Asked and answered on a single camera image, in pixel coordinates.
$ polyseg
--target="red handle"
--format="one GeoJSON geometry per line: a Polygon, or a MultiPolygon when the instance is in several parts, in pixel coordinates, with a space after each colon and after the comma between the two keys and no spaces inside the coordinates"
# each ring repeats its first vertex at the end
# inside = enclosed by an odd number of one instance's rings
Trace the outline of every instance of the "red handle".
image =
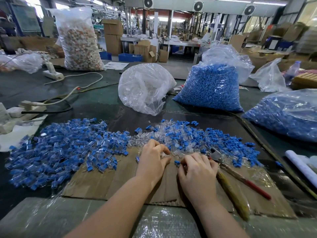
{"type": "Polygon", "coordinates": [[[250,187],[251,189],[253,189],[254,191],[258,192],[261,196],[263,196],[264,198],[266,198],[267,200],[271,200],[272,197],[266,193],[264,190],[262,190],[261,188],[259,188],[258,186],[256,186],[255,184],[253,184],[251,181],[249,180],[244,180],[244,183],[250,187]]]}

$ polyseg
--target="person's right hand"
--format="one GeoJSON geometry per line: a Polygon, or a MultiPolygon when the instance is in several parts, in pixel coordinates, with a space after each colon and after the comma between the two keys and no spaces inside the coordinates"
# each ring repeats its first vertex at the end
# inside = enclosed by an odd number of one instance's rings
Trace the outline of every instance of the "person's right hand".
{"type": "Polygon", "coordinates": [[[194,153],[186,155],[179,166],[178,177],[183,191],[197,209],[217,203],[216,174],[218,164],[207,156],[194,153]]]}

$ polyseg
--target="forearm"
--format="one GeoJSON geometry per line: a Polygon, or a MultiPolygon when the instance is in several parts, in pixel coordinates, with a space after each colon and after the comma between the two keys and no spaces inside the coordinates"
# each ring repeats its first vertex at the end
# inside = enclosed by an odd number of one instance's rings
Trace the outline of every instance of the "forearm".
{"type": "Polygon", "coordinates": [[[209,238],[248,238],[238,222],[219,203],[195,208],[204,230],[209,238]]]}
{"type": "Polygon", "coordinates": [[[150,192],[148,181],[133,177],[66,237],[128,237],[150,192]]]}

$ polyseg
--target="hand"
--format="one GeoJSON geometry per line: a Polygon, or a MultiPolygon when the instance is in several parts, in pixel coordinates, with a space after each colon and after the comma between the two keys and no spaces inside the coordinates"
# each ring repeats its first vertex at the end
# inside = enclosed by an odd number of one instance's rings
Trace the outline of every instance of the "hand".
{"type": "Polygon", "coordinates": [[[161,159],[161,152],[164,152],[167,155],[171,154],[164,144],[160,144],[156,140],[151,139],[147,144],[145,144],[140,157],[137,173],[135,175],[151,182],[152,189],[162,178],[164,169],[171,160],[171,158],[161,159]]]}
{"type": "Polygon", "coordinates": [[[183,191],[195,210],[217,203],[216,175],[218,164],[198,153],[186,155],[179,166],[178,177],[183,191]]]}

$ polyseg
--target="transparent bag of blue parts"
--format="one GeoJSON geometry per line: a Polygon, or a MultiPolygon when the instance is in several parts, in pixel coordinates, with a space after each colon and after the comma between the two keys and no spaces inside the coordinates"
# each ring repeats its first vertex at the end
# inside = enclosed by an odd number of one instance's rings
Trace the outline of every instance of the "transparent bag of blue parts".
{"type": "Polygon", "coordinates": [[[268,95],[243,117],[279,134],[317,142],[317,89],[268,95]]]}
{"type": "Polygon", "coordinates": [[[245,82],[254,66],[232,45],[215,45],[192,67],[184,88],[173,100],[193,106],[242,112],[239,83],[245,82]]]}

